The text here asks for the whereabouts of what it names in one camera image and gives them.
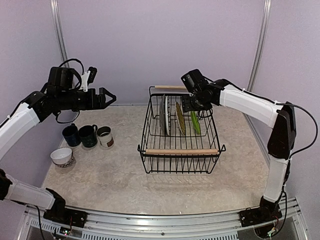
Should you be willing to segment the gold patterned plate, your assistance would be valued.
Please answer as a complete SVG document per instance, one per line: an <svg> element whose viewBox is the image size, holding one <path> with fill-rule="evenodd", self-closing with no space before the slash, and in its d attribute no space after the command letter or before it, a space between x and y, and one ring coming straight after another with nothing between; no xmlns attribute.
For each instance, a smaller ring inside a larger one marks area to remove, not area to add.
<svg viewBox="0 0 320 240"><path fill-rule="evenodd" d="M183 112L181 110L180 104L176 101L175 102L175 113L177 117L178 127L183 136L186 135L186 126L185 126L185 119Z"/></svg>

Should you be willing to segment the grey plate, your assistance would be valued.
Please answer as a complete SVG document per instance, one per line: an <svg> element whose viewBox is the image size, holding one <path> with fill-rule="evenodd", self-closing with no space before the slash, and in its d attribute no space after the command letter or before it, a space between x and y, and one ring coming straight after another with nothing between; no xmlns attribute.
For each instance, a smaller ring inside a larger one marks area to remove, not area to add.
<svg viewBox="0 0 320 240"><path fill-rule="evenodd" d="M165 107L165 99L166 95L164 94L161 98L160 104L159 104L159 123L160 123L160 129L162 133L165 135L166 134L166 107Z"/></svg>

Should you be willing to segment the white cup with wood band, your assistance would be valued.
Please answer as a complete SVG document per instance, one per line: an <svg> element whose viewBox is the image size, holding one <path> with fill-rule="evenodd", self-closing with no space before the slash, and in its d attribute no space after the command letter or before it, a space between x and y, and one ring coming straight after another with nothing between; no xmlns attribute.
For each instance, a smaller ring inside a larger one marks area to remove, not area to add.
<svg viewBox="0 0 320 240"><path fill-rule="evenodd" d="M110 148L114 144L112 130L109 126L102 126L96 131L100 145L104 148Z"/></svg>

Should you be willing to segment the dark green mug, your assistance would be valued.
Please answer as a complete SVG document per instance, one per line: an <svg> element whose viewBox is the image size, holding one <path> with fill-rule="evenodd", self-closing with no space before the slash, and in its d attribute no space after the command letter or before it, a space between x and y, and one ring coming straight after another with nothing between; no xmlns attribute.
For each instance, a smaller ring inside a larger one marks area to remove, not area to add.
<svg viewBox="0 0 320 240"><path fill-rule="evenodd" d="M97 145L98 139L96 135L96 131L98 130L98 126L93 125L84 125L78 130L78 134L82 145L85 148L93 148Z"/></svg>

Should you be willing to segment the navy blue mug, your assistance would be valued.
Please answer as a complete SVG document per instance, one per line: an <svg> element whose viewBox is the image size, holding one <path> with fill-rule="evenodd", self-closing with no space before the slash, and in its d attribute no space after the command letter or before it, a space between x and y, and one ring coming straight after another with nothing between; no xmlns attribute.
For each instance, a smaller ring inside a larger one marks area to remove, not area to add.
<svg viewBox="0 0 320 240"><path fill-rule="evenodd" d="M78 127L74 123L65 127L62 131L62 135L68 146L72 148L81 144Z"/></svg>

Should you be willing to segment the blue white patterned bowl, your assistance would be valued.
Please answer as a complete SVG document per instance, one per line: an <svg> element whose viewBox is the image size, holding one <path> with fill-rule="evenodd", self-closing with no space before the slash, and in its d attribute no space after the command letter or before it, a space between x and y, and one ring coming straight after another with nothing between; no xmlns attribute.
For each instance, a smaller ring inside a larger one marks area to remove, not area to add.
<svg viewBox="0 0 320 240"><path fill-rule="evenodd" d="M57 164L56 166L58 166L59 168L66 168L68 166L70 166L73 162L74 162L74 156L72 155L71 158L69 159L69 161L67 163L64 164Z"/></svg>

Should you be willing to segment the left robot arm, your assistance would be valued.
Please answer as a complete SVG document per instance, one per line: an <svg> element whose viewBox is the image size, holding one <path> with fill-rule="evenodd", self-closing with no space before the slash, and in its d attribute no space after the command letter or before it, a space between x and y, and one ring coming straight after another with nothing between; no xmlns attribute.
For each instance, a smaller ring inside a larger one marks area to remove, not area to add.
<svg viewBox="0 0 320 240"><path fill-rule="evenodd" d="M95 67L82 74L74 68L52 67L42 89L21 100L0 125L0 156L4 157L23 135L50 115L104 110L114 103L117 97L104 87L99 88L99 93L88 88L96 74ZM37 206L61 223L70 218L66 201L58 193L16 180L4 170L0 171L0 199Z"/></svg>

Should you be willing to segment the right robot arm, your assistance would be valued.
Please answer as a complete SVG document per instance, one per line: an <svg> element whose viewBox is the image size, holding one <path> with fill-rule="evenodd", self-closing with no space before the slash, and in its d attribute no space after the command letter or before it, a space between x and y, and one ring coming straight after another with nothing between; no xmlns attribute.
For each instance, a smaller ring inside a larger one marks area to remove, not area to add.
<svg viewBox="0 0 320 240"><path fill-rule="evenodd" d="M279 103L255 95L232 84L227 79L209 82L198 69L181 77L191 96L186 110L209 110L213 105L242 112L272 129L267 143L269 172L259 207L250 210L260 222L276 216L278 203L290 173L292 150L296 139L296 116L289 102Z"/></svg>

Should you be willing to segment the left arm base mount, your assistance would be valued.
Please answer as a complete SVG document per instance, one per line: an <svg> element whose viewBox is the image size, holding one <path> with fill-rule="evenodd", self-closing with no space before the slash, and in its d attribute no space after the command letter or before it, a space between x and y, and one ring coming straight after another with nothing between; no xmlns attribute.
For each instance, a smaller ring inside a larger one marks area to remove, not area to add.
<svg viewBox="0 0 320 240"><path fill-rule="evenodd" d="M84 228L88 214L85 211L65 208L58 213L46 210L43 218L55 223L68 225L71 227Z"/></svg>

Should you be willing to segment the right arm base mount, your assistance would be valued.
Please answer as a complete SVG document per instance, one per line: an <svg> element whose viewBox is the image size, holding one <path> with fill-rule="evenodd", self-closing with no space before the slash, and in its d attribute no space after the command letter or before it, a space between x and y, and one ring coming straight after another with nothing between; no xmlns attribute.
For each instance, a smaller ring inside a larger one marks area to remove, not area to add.
<svg viewBox="0 0 320 240"><path fill-rule="evenodd" d="M248 227L280 219L283 215L279 201L271 202L262 196L258 207L246 208L238 213L241 226Z"/></svg>

